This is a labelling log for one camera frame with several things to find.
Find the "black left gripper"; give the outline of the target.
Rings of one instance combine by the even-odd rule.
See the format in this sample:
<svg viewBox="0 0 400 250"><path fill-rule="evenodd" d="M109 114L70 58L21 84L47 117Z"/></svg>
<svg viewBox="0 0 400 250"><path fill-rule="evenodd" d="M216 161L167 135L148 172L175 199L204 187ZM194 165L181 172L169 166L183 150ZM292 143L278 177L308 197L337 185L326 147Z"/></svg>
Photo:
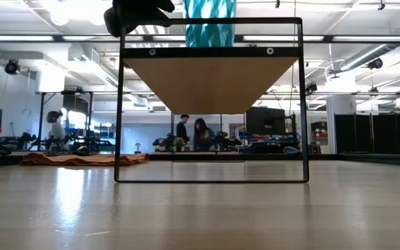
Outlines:
<svg viewBox="0 0 400 250"><path fill-rule="evenodd" d="M120 37L122 27L127 33L134 31L141 21L144 25L171 26L170 18L160 10L172 13L172 0L112 0L112 6L104 14L104 22L109 34Z"/></svg>

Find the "blue faceted plastic tumbler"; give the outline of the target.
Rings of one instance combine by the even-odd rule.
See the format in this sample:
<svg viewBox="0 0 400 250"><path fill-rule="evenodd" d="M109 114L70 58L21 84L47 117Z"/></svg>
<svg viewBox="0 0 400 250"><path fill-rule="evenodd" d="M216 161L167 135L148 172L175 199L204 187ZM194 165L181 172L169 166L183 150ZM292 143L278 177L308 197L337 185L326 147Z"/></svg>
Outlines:
<svg viewBox="0 0 400 250"><path fill-rule="evenodd" d="M237 0L183 0L184 18L235 17ZM231 47L234 24L188 24L185 26L187 47Z"/></svg>

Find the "black metal wood shelf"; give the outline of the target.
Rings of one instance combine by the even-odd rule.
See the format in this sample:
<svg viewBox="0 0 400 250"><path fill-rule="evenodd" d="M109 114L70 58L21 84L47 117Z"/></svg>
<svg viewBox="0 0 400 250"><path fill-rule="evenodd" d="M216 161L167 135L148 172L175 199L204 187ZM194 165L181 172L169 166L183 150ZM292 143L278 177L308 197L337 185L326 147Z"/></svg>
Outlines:
<svg viewBox="0 0 400 250"><path fill-rule="evenodd" d="M300 17L171 19L188 24L293 24L291 47L126 48L119 42L119 77L129 66L172 111L187 115L245 113L291 66L299 67L301 128L306 125L303 20Z"/></svg>

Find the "person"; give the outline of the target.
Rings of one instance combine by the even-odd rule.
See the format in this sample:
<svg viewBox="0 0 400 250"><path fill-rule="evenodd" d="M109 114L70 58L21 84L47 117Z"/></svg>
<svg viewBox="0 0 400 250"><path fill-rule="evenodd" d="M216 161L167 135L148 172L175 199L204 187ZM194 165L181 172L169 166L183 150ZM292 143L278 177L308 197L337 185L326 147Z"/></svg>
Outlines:
<svg viewBox="0 0 400 250"><path fill-rule="evenodd" d="M194 151L214 151L215 133L209 128L203 118L196 119L193 137Z"/></svg>
<svg viewBox="0 0 400 250"><path fill-rule="evenodd" d="M189 137L187 135L187 130L185 127L189 118L190 118L189 115L181 115L181 120L176 125L176 136L178 138L182 138L185 141L185 143L187 143L189 141Z"/></svg>
<svg viewBox="0 0 400 250"><path fill-rule="evenodd" d="M60 121L62 115L61 111L56 110L47 113L46 121L50 125L48 138L55 140L54 147L67 150L67 144L64 142L66 133Z"/></svg>

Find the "black computer monitor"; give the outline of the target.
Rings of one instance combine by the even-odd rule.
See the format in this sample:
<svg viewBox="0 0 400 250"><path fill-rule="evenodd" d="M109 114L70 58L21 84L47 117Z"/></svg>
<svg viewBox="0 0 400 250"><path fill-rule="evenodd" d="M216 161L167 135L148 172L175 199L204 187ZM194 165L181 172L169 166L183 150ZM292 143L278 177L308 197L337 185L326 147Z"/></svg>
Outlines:
<svg viewBox="0 0 400 250"><path fill-rule="evenodd" d="M282 109L251 107L246 112L246 130L257 135L285 135L285 119Z"/></svg>

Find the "orange cloth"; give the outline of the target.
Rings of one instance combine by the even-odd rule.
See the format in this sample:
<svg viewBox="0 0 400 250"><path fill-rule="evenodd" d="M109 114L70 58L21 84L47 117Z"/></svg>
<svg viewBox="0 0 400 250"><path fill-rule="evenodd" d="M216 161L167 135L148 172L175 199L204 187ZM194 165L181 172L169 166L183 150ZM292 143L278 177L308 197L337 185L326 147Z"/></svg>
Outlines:
<svg viewBox="0 0 400 250"><path fill-rule="evenodd" d="M147 163L150 155L147 153L120 155L119 166L131 166ZM62 155L47 156L42 153L30 153L23 157L23 166L98 166L110 167L115 165L115 156L97 154L91 156Z"/></svg>

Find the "white pillar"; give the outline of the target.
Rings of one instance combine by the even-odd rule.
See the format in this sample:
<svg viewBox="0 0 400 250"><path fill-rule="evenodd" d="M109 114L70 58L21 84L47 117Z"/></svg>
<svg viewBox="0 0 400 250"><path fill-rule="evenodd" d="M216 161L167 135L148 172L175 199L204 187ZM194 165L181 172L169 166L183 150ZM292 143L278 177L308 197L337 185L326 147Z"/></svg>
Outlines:
<svg viewBox="0 0 400 250"><path fill-rule="evenodd" d="M333 95L326 98L328 147L330 154L339 153L339 143L344 142L346 128L350 128L356 113L356 97Z"/></svg>

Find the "black partition screen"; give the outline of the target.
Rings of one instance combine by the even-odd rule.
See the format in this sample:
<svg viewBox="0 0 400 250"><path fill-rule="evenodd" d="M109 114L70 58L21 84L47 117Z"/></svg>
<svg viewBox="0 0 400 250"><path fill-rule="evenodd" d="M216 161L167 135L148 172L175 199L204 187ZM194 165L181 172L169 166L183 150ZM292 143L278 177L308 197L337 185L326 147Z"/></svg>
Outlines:
<svg viewBox="0 0 400 250"><path fill-rule="evenodd" d="M353 115L339 153L400 154L400 114Z"/></svg>

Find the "black metal frame stand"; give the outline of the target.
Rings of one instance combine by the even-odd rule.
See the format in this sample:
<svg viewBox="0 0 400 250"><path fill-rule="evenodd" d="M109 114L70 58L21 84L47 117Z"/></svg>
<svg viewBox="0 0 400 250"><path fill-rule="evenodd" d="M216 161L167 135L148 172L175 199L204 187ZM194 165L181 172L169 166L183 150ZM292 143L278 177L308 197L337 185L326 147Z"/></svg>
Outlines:
<svg viewBox="0 0 400 250"><path fill-rule="evenodd" d="M32 143L32 146L37 147L37 151L41 151L47 147L47 141L42 139L42 131L43 131L43 123L45 121L45 113L44 113L44 105L49 102L56 95L59 96L72 96L74 100L77 98L83 97L83 95L88 95L90 99L87 101L87 112L86 112L86 120L85 120L85 135L88 137L92 130L90 128L92 124L92 112L93 112L93 103L94 103L94 92L93 91L83 91L82 89L77 90L63 90L60 92L37 92L37 94L41 95L40 99L40 116L39 116L39 131L37 135L37 140Z"/></svg>

